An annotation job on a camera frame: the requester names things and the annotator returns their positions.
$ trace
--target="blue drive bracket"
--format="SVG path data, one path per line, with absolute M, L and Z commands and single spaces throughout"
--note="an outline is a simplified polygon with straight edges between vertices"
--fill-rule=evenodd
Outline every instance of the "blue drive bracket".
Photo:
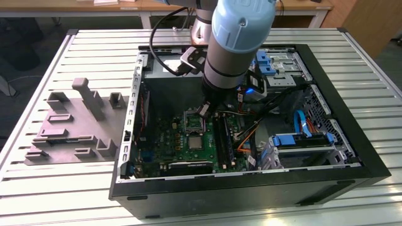
M 260 50 L 256 56 L 262 75 L 276 75 L 277 70 L 272 67 L 272 58 L 266 55 L 265 51 Z
M 301 119 L 301 123 L 302 123 L 304 133 L 307 134 L 308 137 L 312 137 L 312 133 L 311 133 L 309 127 L 308 127 L 305 112 L 302 110 L 297 110 L 296 114 L 294 114 L 294 125 L 296 125 L 296 132 L 297 133 L 301 132 L 300 119 Z
M 260 64 L 261 66 L 264 66 L 264 65 L 270 65 L 270 63 L 272 63 L 272 58 L 268 57 L 268 55 L 266 55 L 266 53 L 265 53 L 264 50 L 260 50 L 260 51 L 257 52 L 256 55 L 257 55 L 257 61 L 258 61 L 258 64 Z

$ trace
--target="floor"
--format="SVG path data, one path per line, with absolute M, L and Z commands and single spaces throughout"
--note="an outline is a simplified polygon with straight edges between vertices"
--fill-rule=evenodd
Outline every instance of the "floor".
M 7 80 L 29 76 L 13 82 L 14 88 L 19 94 L 17 97 L 7 97 L 0 93 L 0 148 L 5 146 L 6 139 L 18 123 L 21 115 L 29 104 L 31 96 L 35 92 L 37 86 L 41 82 L 41 77 L 46 73 L 49 65 L 53 61 L 54 55 L 63 42 L 66 32 L 69 29 L 141 29 L 142 23 L 138 17 L 87 17 L 87 18 L 62 18 L 62 25 L 55 26 L 51 18 L 38 18 L 38 23 L 45 33 L 45 39 L 34 44 L 35 51 L 41 57 L 42 64 L 27 72 L 19 72 L 13 66 L 0 58 L 0 74 Z M 166 28 L 177 26 L 181 27 L 184 23 L 182 18 L 174 18 L 164 25 Z M 402 89 L 402 47 L 397 42 L 392 41 L 381 53 L 376 62 Z

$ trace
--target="table leg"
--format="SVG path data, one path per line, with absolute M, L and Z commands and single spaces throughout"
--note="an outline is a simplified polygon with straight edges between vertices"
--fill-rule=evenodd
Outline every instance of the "table leg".
M 61 23 L 61 17 L 59 18 L 58 17 L 53 17 L 53 21 L 54 21 L 54 23 L 55 23 L 57 26 L 62 25 L 62 23 Z
M 9 84 L 6 79 L 0 76 L 0 91 L 10 97 L 17 94 L 14 87 Z
M 320 11 L 317 11 L 317 14 L 313 17 L 313 20 L 312 20 L 309 28 L 320 28 L 321 27 L 321 24 L 325 21 L 328 12 L 329 12 L 328 10 L 320 10 Z
M 141 11 L 140 16 L 141 16 L 141 21 L 144 23 L 144 29 L 153 29 L 153 26 L 152 26 L 152 12 L 150 11 Z

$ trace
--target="aluminum table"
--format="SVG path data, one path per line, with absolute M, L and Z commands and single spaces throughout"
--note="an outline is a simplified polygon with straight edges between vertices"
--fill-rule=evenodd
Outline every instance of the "aluminum table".
M 27 166 L 25 155 L 53 91 L 75 95 L 75 77 L 105 97 L 130 93 L 138 47 L 150 30 L 70 31 L 0 153 L 0 225 L 369 225 L 402 222 L 402 93 L 348 33 L 273 29 L 266 44 L 309 44 L 393 176 L 321 206 L 140 221 L 109 200 L 114 162 Z M 161 30 L 158 45 L 192 43 Z

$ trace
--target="blue tab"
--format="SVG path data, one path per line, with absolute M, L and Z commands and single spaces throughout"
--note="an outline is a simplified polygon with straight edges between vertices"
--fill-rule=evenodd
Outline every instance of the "blue tab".
M 332 133 L 328 133 L 328 139 L 331 144 L 336 143 L 335 135 Z
M 274 146 L 281 145 L 278 137 L 273 137 L 273 142 L 274 142 Z
M 270 65 L 260 66 L 260 70 L 262 71 L 262 75 L 276 75 L 277 70 L 272 68 Z
M 278 135 L 280 141 L 282 145 L 296 145 L 296 139 L 293 135 Z
M 268 152 L 268 150 L 265 149 L 265 151 L 264 151 L 264 153 L 262 153 L 262 159 L 265 159 L 265 156 L 266 156 L 268 153 L 269 153 L 269 152 Z

